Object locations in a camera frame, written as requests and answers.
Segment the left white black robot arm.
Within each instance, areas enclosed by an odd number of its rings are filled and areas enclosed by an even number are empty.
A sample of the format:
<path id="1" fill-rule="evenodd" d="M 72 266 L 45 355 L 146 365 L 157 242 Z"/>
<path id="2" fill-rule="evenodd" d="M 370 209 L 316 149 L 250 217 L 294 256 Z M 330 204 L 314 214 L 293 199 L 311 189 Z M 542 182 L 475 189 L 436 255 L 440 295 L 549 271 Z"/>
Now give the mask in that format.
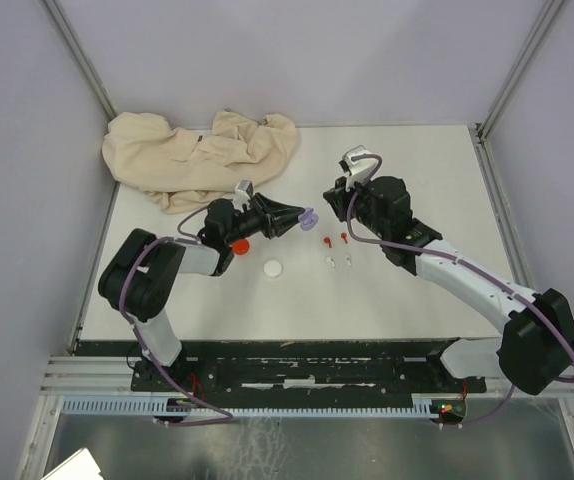
<path id="1" fill-rule="evenodd" d="M 188 378 L 187 364 L 178 359 L 181 341 L 165 313 L 177 276 L 220 276 L 234 258 L 235 243 L 257 233 L 278 238 L 295 226 L 309 230 L 316 222 L 313 209 L 283 204 L 260 193 L 240 208 L 220 198 L 206 207 L 203 228 L 193 239 L 133 230 L 103 271 L 98 292 L 130 324 L 144 355 L 155 364 L 154 379 L 165 389 L 176 390 Z"/>

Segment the purple round charging case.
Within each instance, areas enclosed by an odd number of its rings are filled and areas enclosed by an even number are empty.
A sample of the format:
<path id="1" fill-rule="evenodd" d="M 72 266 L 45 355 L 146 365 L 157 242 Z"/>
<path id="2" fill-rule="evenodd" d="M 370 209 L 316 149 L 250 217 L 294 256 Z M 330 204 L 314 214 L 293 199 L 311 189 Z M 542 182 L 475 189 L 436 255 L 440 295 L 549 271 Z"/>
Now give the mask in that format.
<path id="1" fill-rule="evenodd" d="M 298 216 L 298 224 L 303 231 L 312 230 L 318 223 L 319 217 L 315 210 L 308 207 Z"/>

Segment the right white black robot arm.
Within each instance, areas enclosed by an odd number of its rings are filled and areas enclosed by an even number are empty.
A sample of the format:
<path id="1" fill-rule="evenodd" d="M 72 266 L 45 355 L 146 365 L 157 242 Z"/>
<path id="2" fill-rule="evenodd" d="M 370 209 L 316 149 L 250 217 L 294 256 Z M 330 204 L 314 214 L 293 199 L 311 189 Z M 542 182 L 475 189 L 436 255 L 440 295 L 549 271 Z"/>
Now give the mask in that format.
<path id="1" fill-rule="evenodd" d="M 549 288 L 538 293 L 491 274 L 462 256 L 442 235 L 414 218 L 403 180 L 383 176 L 364 185 L 340 177 L 324 200 L 336 217 L 357 220 L 394 265 L 432 282 L 481 314 L 499 333 L 459 339 L 425 368 L 434 389 L 448 391 L 468 377 L 504 377 L 538 395 L 551 383 L 574 383 L 574 318 L 567 298 Z"/>

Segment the red round charging case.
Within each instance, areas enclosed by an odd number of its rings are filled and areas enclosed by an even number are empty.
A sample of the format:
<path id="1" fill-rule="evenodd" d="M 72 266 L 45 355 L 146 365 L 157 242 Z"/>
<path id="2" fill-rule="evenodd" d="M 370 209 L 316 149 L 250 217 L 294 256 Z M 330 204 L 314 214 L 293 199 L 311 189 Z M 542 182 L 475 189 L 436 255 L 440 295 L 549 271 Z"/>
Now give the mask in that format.
<path id="1" fill-rule="evenodd" d="M 250 243 L 247 239 L 240 239 L 231 245 L 232 251 L 235 255 L 242 256 L 249 252 Z"/>

